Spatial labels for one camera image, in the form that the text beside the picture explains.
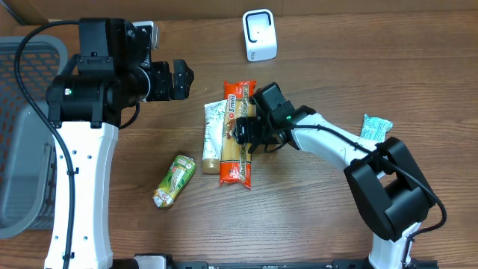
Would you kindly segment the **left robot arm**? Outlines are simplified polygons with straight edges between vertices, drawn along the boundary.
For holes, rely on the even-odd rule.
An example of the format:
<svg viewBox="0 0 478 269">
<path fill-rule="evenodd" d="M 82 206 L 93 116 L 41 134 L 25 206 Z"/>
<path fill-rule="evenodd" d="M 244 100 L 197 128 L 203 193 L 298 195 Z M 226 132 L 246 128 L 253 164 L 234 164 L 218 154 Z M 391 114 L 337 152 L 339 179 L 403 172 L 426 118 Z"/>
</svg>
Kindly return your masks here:
<svg viewBox="0 0 478 269">
<path fill-rule="evenodd" d="M 155 23 L 81 19 L 76 71 L 58 75 L 46 101 L 58 133 L 55 217 L 46 268 L 112 268 L 108 232 L 111 165 L 122 111 L 141 102 L 183 100 L 193 71 L 154 62 Z"/>
</svg>

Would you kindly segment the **green yellow snack packet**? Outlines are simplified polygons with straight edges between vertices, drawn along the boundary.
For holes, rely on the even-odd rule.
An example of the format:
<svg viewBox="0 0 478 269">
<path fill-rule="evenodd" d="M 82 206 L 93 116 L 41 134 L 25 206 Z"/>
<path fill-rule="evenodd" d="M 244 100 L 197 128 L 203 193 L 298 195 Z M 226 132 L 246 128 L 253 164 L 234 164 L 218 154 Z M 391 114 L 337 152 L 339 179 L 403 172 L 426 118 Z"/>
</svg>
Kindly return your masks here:
<svg viewBox="0 0 478 269">
<path fill-rule="evenodd" d="M 169 208 L 176 197 L 193 177 L 196 164 L 192 158 L 177 155 L 170 165 L 165 177 L 153 194 L 153 202 L 158 208 Z"/>
</svg>

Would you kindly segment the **teal snack packet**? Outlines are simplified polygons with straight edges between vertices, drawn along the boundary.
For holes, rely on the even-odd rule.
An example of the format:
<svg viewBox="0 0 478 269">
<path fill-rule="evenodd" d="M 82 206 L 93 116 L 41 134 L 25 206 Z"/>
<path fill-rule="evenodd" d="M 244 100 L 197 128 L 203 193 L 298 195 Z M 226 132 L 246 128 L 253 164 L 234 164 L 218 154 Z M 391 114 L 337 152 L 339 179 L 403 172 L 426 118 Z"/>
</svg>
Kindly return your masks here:
<svg viewBox="0 0 478 269">
<path fill-rule="evenodd" d="M 365 114 L 360 137 L 380 143 L 384 142 L 387 133 L 393 128 L 393 125 L 394 124 L 389 120 L 379 117 L 369 117 Z"/>
</svg>

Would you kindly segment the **orange spaghetti packet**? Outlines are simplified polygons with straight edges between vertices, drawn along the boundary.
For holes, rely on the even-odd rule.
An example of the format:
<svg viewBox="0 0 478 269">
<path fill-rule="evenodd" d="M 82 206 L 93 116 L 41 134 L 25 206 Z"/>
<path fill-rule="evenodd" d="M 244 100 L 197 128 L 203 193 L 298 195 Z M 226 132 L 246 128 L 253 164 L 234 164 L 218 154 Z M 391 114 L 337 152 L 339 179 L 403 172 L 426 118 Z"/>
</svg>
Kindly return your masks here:
<svg viewBox="0 0 478 269">
<path fill-rule="evenodd" d="M 224 81 L 226 109 L 223 121 L 220 185 L 241 183 L 248 189 L 252 187 L 252 155 L 248 153 L 252 144 L 240 145 L 233 136 L 233 132 L 237 118 L 255 115 L 255 107 L 249 101 L 249 97 L 255 91 L 255 86 L 256 81 L 235 83 Z"/>
</svg>

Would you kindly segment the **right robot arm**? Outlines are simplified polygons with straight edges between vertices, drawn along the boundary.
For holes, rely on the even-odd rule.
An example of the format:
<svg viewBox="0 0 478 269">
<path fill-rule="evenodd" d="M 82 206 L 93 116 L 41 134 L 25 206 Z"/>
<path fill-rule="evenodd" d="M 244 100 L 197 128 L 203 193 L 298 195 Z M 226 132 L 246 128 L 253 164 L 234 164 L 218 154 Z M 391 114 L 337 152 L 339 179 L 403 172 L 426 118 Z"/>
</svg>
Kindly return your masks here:
<svg viewBox="0 0 478 269">
<path fill-rule="evenodd" d="M 317 155 L 343 170 L 362 220 L 373 233 L 363 259 L 336 259 L 328 268 L 437 268 L 412 258 L 415 238 L 429 210 L 439 204 L 424 174 L 401 140 L 376 142 L 334 126 L 314 109 L 295 108 L 277 83 L 259 90 L 243 87 L 242 106 L 253 116 L 237 118 L 232 136 L 249 152 L 262 146 L 293 148 Z"/>
</svg>

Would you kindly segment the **white cream tube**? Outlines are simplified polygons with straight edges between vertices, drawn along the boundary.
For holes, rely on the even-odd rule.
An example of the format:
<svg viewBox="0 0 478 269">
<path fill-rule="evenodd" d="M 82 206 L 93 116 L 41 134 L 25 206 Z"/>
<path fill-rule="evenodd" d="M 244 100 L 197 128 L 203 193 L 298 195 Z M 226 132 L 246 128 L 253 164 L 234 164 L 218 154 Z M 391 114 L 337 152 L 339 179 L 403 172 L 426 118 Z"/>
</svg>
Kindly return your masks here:
<svg viewBox="0 0 478 269">
<path fill-rule="evenodd" d="M 226 100 L 208 103 L 205 108 L 205 138 L 202 154 L 202 170 L 207 174 L 220 172 L 222 158 L 223 121 Z"/>
</svg>

